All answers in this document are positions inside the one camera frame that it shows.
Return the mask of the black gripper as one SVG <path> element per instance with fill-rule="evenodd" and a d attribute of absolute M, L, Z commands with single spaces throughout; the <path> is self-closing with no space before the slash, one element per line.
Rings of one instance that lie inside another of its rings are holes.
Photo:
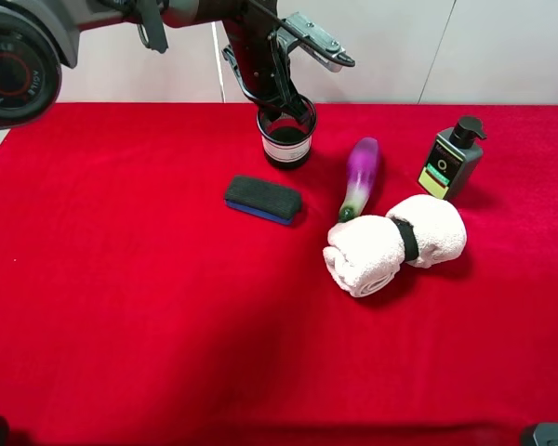
<path fill-rule="evenodd" d="M 244 96 L 260 109 L 284 112 L 299 124 L 308 121 L 310 112 L 291 81 L 288 56 L 273 36 L 277 3 L 224 0 L 219 16 L 229 39 L 222 56 Z"/>

